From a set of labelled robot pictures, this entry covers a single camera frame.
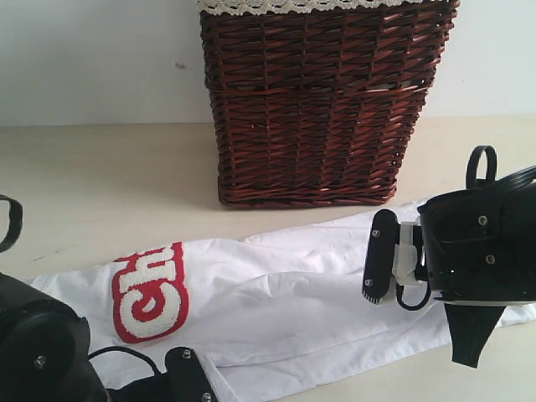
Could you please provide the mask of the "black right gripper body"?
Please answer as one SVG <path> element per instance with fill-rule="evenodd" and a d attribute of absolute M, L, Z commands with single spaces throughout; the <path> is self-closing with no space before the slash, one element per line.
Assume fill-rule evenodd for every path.
<path fill-rule="evenodd" d="M 476 368 L 506 308 L 490 213 L 474 194 L 445 194 L 418 208 L 430 286 L 444 303 L 455 363 Z"/>

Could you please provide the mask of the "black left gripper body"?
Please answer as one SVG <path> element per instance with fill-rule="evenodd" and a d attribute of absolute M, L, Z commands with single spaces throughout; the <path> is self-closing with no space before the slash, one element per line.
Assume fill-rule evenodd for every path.
<path fill-rule="evenodd" d="M 167 374 L 135 380 L 119 389 L 107 389 L 109 401 L 123 402 L 169 402 L 174 394 Z"/>

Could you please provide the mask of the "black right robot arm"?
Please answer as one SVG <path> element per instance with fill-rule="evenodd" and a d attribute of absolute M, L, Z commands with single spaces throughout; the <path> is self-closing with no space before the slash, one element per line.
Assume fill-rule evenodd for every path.
<path fill-rule="evenodd" d="M 509 306 L 535 301 L 535 169 L 429 199 L 414 223 L 372 220 L 363 297 L 408 311 L 442 302 L 453 362 L 475 368 Z"/>

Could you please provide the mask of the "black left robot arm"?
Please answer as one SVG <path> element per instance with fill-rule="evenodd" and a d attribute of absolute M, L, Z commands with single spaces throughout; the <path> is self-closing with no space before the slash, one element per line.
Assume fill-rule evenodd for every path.
<path fill-rule="evenodd" d="M 139 358 L 152 376 L 119 389 L 104 384 L 91 359 L 86 319 L 61 301 L 17 280 L 1 276 L 1 399 L 3 401 L 216 401 L 198 355 L 185 347 L 170 350 L 161 372 L 147 356 Z"/>

